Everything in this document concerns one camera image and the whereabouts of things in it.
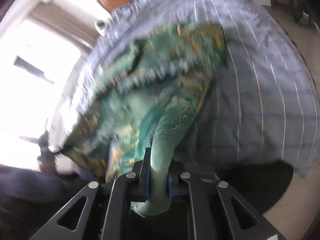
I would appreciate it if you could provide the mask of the blue striped bed cover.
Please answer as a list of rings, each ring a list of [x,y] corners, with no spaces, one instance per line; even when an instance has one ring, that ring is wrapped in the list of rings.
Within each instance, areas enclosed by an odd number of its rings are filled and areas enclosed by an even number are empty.
[[[132,0],[115,9],[57,115],[51,142],[63,145],[57,135],[71,133],[87,109],[104,64],[127,42],[174,21],[219,23],[227,39],[226,66],[176,157],[198,171],[281,160],[306,175],[319,158],[317,89],[296,46],[251,0]]]

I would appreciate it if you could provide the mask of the green floral patterned garment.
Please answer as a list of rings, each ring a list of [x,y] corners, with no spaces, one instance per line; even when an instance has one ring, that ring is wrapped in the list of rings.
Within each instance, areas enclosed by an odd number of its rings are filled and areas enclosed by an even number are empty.
[[[175,148],[197,118],[225,51],[223,28],[213,22],[160,25],[133,40],[103,68],[62,153],[113,182],[150,148],[150,195],[131,206],[144,217],[168,211]]]

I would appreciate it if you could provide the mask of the beige curtain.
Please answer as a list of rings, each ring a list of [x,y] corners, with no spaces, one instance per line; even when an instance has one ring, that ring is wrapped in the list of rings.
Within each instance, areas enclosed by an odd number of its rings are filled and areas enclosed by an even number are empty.
[[[55,4],[38,3],[28,18],[61,35],[81,50],[90,52],[100,36],[80,20]]]

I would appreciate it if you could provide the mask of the small white fan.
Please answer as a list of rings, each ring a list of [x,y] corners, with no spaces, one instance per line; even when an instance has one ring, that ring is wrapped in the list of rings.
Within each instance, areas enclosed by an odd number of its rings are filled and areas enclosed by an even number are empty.
[[[105,21],[97,20],[95,21],[94,26],[99,35],[101,35],[102,37],[106,36],[107,23]]]

